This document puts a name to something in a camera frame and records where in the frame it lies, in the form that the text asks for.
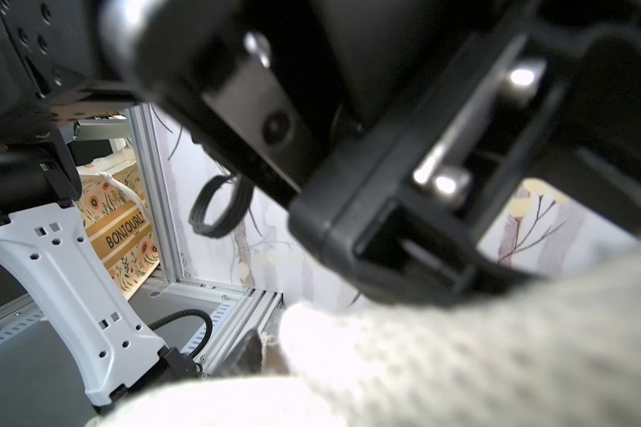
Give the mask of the cream canvas tote bag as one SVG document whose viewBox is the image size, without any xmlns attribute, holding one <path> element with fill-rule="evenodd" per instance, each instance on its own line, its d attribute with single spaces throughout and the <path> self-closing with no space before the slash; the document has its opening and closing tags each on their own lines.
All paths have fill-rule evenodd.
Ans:
<svg viewBox="0 0 641 427">
<path fill-rule="evenodd" d="M 641 426 L 641 247 L 445 310 L 309 304 L 281 319 L 286 375 L 143 393 L 104 426 Z"/>
</svg>

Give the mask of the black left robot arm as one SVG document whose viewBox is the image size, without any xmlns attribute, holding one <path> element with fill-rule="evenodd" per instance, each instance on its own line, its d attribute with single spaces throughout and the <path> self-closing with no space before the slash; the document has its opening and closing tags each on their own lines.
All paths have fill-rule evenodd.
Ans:
<svg viewBox="0 0 641 427">
<path fill-rule="evenodd" d="M 100 413 L 200 373 L 95 259 L 58 133 L 142 101 L 228 170 L 195 233 L 224 237 L 263 190 L 376 302 L 523 286 L 475 243 L 528 172 L 641 235 L 641 1 L 0 1 L 0 264 Z"/>
</svg>

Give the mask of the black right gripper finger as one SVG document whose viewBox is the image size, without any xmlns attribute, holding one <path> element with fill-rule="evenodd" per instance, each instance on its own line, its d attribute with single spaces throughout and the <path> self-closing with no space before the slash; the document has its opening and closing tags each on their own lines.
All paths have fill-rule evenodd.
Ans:
<svg viewBox="0 0 641 427">
<path fill-rule="evenodd" d="M 263 369 L 263 343 L 256 329 L 250 329 L 214 369 L 214 378 L 258 375 Z"/>
</svg>

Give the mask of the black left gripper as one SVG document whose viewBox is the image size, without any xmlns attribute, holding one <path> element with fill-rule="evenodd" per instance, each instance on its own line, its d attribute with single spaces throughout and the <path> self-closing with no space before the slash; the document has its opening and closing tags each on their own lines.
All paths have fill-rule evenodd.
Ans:
<svg viewBox="0 0 641 427">
<path fill-rule="evenodd" d="M 514 288 L 575 232 L 556 197 L 496 257 L 524 180 L 641 238 L 641 1 L 106 1 L 119 76 L 228 173 L 188 216 L 232 233 L 261 190 L 293 237 L 380 302 Z"/>
</svg>

